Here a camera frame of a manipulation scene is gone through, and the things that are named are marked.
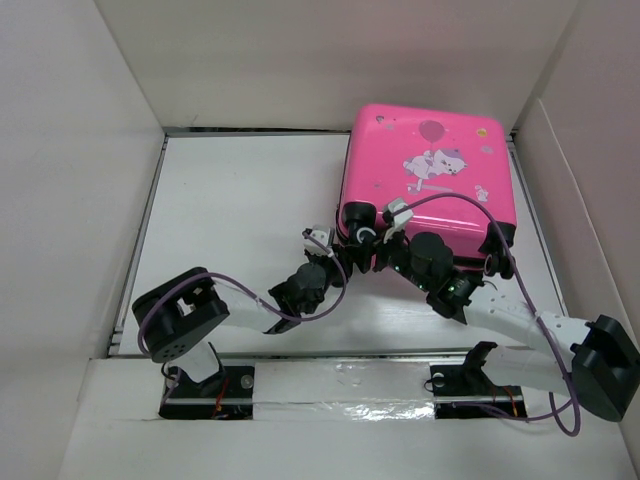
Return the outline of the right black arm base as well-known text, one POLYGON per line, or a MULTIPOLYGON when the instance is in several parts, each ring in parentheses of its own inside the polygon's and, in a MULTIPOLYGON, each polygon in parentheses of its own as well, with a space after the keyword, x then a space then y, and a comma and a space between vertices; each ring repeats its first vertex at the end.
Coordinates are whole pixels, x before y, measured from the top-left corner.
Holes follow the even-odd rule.
POLYGON ((431 364, 423 388, 433 395, 437 419, 528 417, 519 386, 497 386, 462 365, 431 364))

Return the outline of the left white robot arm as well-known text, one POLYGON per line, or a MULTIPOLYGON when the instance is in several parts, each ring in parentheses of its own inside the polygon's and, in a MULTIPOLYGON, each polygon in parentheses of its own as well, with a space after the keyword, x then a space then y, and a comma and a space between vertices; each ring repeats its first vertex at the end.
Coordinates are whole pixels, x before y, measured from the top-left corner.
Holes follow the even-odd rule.
POLYGON ((268 291, 265 300, 239 281, 194 267, 134 300, 138 347, 161 368, 166 393, 190 386, 201 396, 216 394, 228 378, 206 338, 223 323, 265 335, 284 334, 332 313, 346 294, 352 268, 338 253, 311 255, 294 274, 268 291), (224 284, 247 296, 256 315, 235 316, 218 294, 224 284))

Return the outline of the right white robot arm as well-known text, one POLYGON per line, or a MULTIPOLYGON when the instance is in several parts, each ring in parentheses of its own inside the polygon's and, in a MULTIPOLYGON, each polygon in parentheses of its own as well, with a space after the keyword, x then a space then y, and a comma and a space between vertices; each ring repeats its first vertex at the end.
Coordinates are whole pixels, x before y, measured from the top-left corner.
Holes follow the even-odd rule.
POLYGON ((574 397, 591 414, 621 421, 639 388, 639 351, 622 324, 601 315, 594 321, 534 311, 458 269, 440 236, 401 233, 376 246, 375 270, 386 267, 426 294, 441 317, 497 332, 521 349, 480 342, 468 354, 462 381, 474 393, 504 384, 574 397))

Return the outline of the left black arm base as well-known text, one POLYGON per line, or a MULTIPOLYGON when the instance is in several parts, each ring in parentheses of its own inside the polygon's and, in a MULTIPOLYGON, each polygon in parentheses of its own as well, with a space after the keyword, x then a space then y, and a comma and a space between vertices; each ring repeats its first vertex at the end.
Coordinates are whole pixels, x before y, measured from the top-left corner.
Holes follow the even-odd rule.
POLYGON ((158 414, 167 420, 251 420, 253 365, 226 365, 211 381, 194 383, 177 367, 162 368, 165 387, 158 414))

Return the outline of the pink kids suitcase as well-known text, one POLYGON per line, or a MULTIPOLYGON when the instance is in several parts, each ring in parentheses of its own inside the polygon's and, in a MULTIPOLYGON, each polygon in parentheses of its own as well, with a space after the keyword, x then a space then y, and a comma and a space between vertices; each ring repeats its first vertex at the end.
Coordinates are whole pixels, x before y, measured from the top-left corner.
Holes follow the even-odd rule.
POLYGON ((336 233, 343 245, 359 227, 383 230, 385 207, 411 205, 405 227, 442 237, 458 267, 504 279, 505 249, 517 216, 506 135, 490 117, 369 104, 355 118, 346 151, 336 233))

